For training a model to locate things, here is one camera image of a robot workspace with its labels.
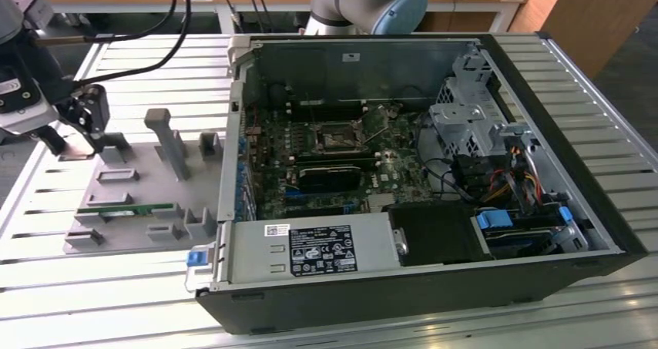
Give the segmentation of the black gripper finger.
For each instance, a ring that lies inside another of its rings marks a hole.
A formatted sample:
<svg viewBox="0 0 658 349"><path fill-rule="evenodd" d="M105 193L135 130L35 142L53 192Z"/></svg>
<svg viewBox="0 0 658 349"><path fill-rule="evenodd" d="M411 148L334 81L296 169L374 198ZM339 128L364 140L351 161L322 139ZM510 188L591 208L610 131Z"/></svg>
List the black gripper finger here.
<svg viewBox="0 0 658 349"><path fill-rule="evenodd" d="M80 154L95 155L104 149L109 105L105 88L99 84L84 86L56 107L60 121L77 133L84 144L75 143Z"/></svg>
<svg viewBox="0 0 658 349"><path fill-rule="evenodd" d="M59 156L67 148L67 142L57 131L49 126L41 126L31 132L31 136L39 139L55 156Z"/></svg>

